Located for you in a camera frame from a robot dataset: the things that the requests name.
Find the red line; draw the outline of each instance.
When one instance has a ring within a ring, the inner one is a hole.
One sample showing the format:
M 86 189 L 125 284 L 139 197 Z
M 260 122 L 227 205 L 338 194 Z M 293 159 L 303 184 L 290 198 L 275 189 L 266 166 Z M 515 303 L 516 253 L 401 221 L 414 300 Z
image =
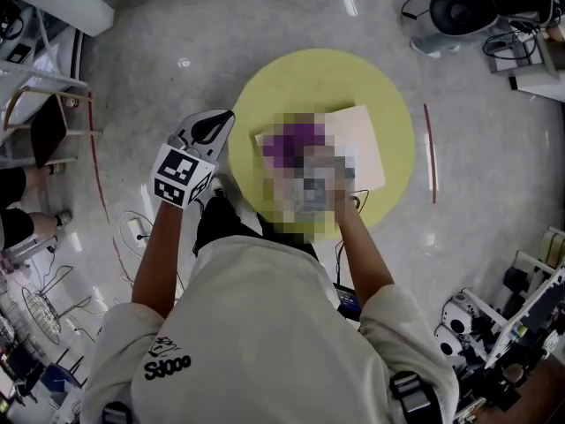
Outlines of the red line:
M 430 124 L 430 115 L 427 112 L 427 105 L 425 104 L 424 113 L 426 114 L 427 138 L 430 143 L 430 157 L 432 158 L 432 204 L 435 204 L 435 196 L 437 194 L 437 185 L 435 178 L 435 152 L 433 149 L 432 125 Z
M 92 117 L 92 93 L 88 92 L 88 97 L 90 100 L 88 101 L 88 125 L 90 126 L 90 130 L 94 130 L 94 119 Z M 96 185 L 98 186 L 98 194 L 100 195 L 100 201 L 102 202 L 102 207 L 104 208 L 104 213 L 106 214 L 106 220 L 109 224 L 109 215 L 108 209 L 106 208 L 106 201 L 104 200 L 104 193 L 102 192 L 102 183 L 100 181 L 100 172 L 98 171 L 98 159 L 96 157 L 96 145 L 94 143 L 94 136 L 90 135 L 90 149 L 92 151 L 92 160 L 94 163 L 94 175 L 96 176 Z M 127 278 L 127 270 L 125 269 L 124 263 L 122 262 L 122 256 L 120 256 L 120 252 L 117 249 L 116 239 L 112 237 L 112 245 L 114 246 L 114 250 L 117 254 L 117 260 L 120 263 L 120 267 Z

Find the gray floor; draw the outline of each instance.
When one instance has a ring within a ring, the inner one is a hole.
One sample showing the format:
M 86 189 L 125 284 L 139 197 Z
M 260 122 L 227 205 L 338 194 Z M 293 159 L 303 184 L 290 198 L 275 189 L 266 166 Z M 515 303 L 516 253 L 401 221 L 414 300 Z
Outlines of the gray floor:
M 343 0 L 127 0 L 115 25 L 87 40 L 83 54 L 84 79 L 96 99 L 95 123 L 104 129 L 96 147 L 109 223 L 89 140 L 65 142 L 64 150 L 78 154 L 79 161 L 49 185 L 50 206 L 69 207 L 75 215 L 67 233 L 76 235 L 63 240 L 54 265 L 69 264 L 75 271 L 53 292 L 56 307 L 93 294 L 97 300 L 88 309 L 101 313 L 129 299 L 112 238 L 133 276 L 139 259 L 117 235 L 117 222 L 126 210 L 148 216 L 156 211 L 157 202 L 144 196 L 161 143 L 183 117 L 230 108 L 261 66 L 311 47 L 366 58 L 392 79 L 410 109 L 416 135 L 411 181 L 396 207 L 370 228 L 395 280 L 414 293 L 433 327 L 444 302 L 462 287 L 492 297 L 516 250 L 535 254 L 545 228 L 561 224 L 560 106 L 510 91 L 506 79 L 489 73 L 479 49 L 441 60 L 419 56 L 408 40 L 429 30 L 429 20 L 400 20 L 402 2 L 354 0 L 358 15 L 351 16 Z M 437 159 L 436 204 L 424 103 Z M 183 221 L 179 272 L 185 280 L 198 216 L 197 208 L 189 208 Z M 332 275 L 334 245 L 335 240 L 316 246 Z M 39 258 L 43 274 L 50 257 Z M 96 334 L 102 314 L 72 315 Z M 63 332 L 75 355 L 87 354 L 87 366 L 92 343 L 66 327 Z M 61 352 L 49 343 L 46 349 L 50 356 Z

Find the white t-shirt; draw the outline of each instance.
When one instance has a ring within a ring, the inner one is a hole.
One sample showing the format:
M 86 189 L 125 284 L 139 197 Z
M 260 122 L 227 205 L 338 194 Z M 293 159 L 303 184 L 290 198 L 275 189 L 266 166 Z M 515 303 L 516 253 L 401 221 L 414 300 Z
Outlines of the white t-shirt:
M 223 238 L 194 271 L 166 320 L 139 304 L 106 313 L 80 422 L 130 395 L 144 424 L 404 422 L 388 388 L 399 371 L 431 383 L 453 420 L 455 374 L 400 287 L 368 300 L 358 333 L 326 270 L 297 249 Z

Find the shoe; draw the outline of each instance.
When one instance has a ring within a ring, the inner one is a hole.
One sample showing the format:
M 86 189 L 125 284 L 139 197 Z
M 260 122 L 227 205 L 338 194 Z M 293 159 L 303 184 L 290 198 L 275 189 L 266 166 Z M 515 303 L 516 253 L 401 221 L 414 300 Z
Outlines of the shoe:
M 54 163 L 52 165 L 48 165 L 50 168 L 49 175 L 52 174 L 63 174 L 65 171 L 64 163 Z
M 420 50 L 418 47 L 416 47 L 416 43 L 414 41 L 410 41 L 410 48 L 412 50 L 417 51 L 418 53 L 421 53 L 422 55 L 426 55 L 427 57 L 433 58 L 433 59 L 438 59 L 441 58 L 441 52 L 439 50 L 436 50 L 435 52 L 430 52 L 430 53 L 425 53 L 423 50 Z
M 210 192 L 212 198 L 225 197 L 222 181 L 217 176 L 214 176 L 210 181 Z
M 60 214 L 55 215 L 56 227 L 58 229 L 64 228 L 72 220 L 72 213 L 70 210 L 64 210 Z

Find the yellow circular mat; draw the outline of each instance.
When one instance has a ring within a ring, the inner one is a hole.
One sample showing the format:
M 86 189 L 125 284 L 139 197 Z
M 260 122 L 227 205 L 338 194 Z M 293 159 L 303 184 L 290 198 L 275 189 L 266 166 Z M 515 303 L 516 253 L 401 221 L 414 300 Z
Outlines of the yellow circular mat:
M 372 190 L 361 212 L 365 225 L 378 223 L 395 206 L 414 164 L 410 113 L 392 82 L 372 64 L 332 49 L 308 49 L 277 58 L 245 85 L 233 109 L 230 167 L 242 194 L 267 220 L 275 221 L 271 193 L 264 190 L 262 161 L 255 136 L 280 123 L 284 113 L 329 113 L 366 105 L 380 151 L 386 184 Z M 365 196 L 359 196 L 361 202 Z M 294 231 L 285 225 L 285 231 Z M 337 236 L 333 216 L 310 239 Z

